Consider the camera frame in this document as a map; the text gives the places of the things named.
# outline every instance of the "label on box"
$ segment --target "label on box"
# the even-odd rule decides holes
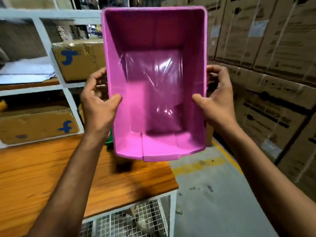
[[[221,30],[220,25],[212,26],[211,29],[211,38],[213,37],[219,37],[219,31]]]
[[[249,37],[262,37],[269,20],[254,21],[250,27]]]
[[[271,155],[275,159],[282,152],[282,149],[277,147],[275,144],[270,142],[268,139],[265,139],[265,141],[261,144],[261,149],[265,150],[269,155]]]

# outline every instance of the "pink plastic bin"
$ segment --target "pink plastic bin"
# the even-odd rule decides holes
[[[107,8],[101,18],[109,96],[123,97],[115,153],[166,161],[204,150],[192,95],[206,93],[206,9]]]

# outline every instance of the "yellow floor line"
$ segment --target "yellow floor line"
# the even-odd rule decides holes
[[[185,174],[192,173],[195,171],[200,171],[204,169],[205,167],[219,166],[226,163],[227,163],[227,160],[224,157],[220,156],[220,157],[215,157],[213,159],[200,160],[193,164],[187,164],[184,166],[173,168],[172,172],[175,176],[185,175]]]
[[[231,158],[231,156],[230,156],[222,147],[220,147],[219,144],[216,143],[215,140],[212,140],[212,143],[216,146],[217,149],[220,150],[220,152],[223,153],[223,155],[225,155],[225,157],[228,159],[228,161],[229,161],[234,167],[236,167],[236,169],[237,169],[240,173],[243,174],[243,172],[242,172],[242,170],[241,170],[239,164],[238,164],[235,160],[233,160],[233,159]]]

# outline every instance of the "hand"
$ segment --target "hand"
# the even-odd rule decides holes
[[[97,81],[100,81],[105,73],[104,67],[91,74],[80,96],[85,119],[85,135],[103,143],[110,136],[117,108],[122,101],[119,94],[103,101],[95,91]]]
[[[224,127],[238,125],[234,111],[233,88],[225,67],[208,65],[207,72],[218,78],[217,89],[208,98],[194,94],[192,99],[203,110],[207,122],[217,132],[221,132]]]

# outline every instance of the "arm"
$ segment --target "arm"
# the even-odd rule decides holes
[[[28,237],[77,237],[102,147],[109,136],[122,97],[103,102],[95,93],[103,68],[87,80],[81,94],[85,133],[72,154],[56,188],[38,216]]]
[[[209,98],[193,95],[207,121],[224,138],[256,199],[280,236],[316,236],[316,204],[291,183],[239,127],[227,69],[208,66],[218,77]]]

